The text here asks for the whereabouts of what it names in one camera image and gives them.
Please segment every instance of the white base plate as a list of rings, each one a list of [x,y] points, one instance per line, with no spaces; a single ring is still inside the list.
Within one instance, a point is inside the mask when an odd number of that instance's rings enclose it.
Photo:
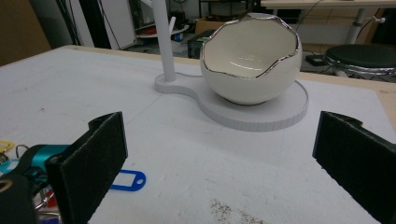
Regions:
[[[204,77],[176,75],[173,82],[165,82],[164,75],[158,76],[155,89],[190,96],[208,117],[232,129],[245,132],[285,129],[300,121],[308,108],[308,93],[298,81],[275,99],[260,105],[236,105],[212,91]]]

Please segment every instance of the black rubber pad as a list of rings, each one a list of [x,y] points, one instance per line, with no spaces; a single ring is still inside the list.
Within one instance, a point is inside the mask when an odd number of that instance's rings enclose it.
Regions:
[[[29,181],[22,175],[0,178],[0,223],[38,224]]]
[[[73,145],[46,162],[66,224],[88,223],[128,156],[121,112],[89,126]]]
[[[340,63],[364,68],[396,68],[396,50],[372,45],[340,45],[326,50]]]
[[[381,223],[396,223],[396,146],[346,116],[322,112],[313,157]]]

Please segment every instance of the teal object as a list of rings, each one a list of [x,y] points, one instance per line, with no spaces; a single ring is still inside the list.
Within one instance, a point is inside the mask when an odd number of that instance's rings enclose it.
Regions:
[[[14,159],[5,161],[0,165],[0,173],[8,174],[11,172],[20,162],[20,159]]]
[[[46,173],[47,169],[44,162],[49,157],[63,152],[68,147],[69,145],[47,145],[40,148],[33,157],[31,166],[40,167]]]

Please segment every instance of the floor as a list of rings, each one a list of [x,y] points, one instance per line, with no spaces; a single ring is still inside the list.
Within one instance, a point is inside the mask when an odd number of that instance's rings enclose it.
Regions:
[[[172,50],[175,57],[188,58],[188,40],[193,38],[194,34],[183,34],[183,39],[180,42],[172,41]],[[140,44],[134,45],[126,50],[149,53],[149,54],[160,54],[157,38],[140,39]],[[312,52],[304,52],[304,57],[310,55]],[[319,75],[334,76],[332,69],[329,66],[313,66],[306,60],[302,61],[301,66],[302,72],[316,73]],[[384,81],[396,83],[396,77],[359,77],[363,79],[369,79],[374,81]]]

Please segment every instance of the key tag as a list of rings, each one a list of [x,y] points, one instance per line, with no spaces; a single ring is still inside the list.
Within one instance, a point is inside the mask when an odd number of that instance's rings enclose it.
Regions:
[[[146,184],[146,176],[140,171],[120,170],[116,176],[111,189],[137,191],[142,189]]]
[[[8,174],[11,172],[15,167],[17,167],[18,163],[20,162],[20,159],[11,159],[11,160],[6,160],[0,163],[0,173],[3,174]]]

